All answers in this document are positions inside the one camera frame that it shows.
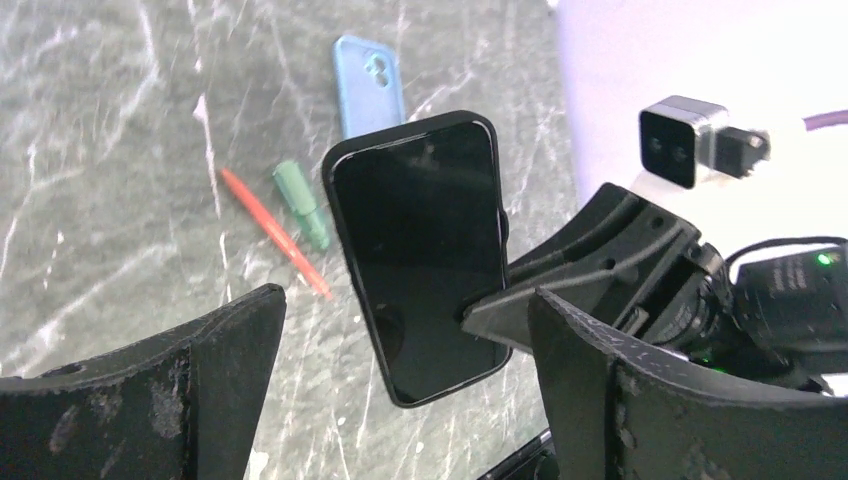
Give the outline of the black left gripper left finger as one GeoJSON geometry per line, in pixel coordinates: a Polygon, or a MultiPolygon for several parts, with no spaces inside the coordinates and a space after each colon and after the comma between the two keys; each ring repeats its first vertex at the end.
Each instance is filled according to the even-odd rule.
{"type": "Polygon", "coordinates": [[[195,320],[1,381],[5,479],[240,479],[286,313],[263,285],[195,320]]]}

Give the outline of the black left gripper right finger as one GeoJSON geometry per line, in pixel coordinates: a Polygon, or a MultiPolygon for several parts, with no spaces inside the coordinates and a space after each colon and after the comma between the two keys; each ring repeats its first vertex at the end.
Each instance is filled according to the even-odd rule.
{"type": "Polygon", "coordinates": [[[538,290],[528,325],[565,479],[843,479],[847,402],[702,367],[538,290]]]}

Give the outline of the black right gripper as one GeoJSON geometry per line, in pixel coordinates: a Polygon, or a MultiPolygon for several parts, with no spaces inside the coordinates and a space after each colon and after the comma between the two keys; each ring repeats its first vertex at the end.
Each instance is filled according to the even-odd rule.
{"type": "Polygon", "coordinates": [[[508,267],[509,285],[470,305],[464,332],[531,351],[528,303],[546,289],[597,320],[671,345],[707,316],[699,291],[722,263],[688,220],[604,185],[561,230],[508,267]]]}

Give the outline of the black phone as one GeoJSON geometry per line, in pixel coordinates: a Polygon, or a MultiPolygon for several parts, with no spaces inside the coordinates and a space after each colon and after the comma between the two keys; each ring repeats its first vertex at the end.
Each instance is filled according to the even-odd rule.
{"type": "Polygon", "coordinates": [[[391,401],[417,408],[501,370],[511,349],[462,329],[509,283],[494,125],[456,110],[346,139],[321,174],[391,401]]]}

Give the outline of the light blue phone case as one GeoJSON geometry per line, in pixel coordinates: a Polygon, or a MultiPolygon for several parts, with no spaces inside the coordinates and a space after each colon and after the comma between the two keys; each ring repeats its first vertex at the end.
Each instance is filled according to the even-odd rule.
{"type": "Polygon", "coordinates": [[[345,139],[406,122],[400,68],[390,47],[342,35],[333,44],[332,58],[345,139]]]}

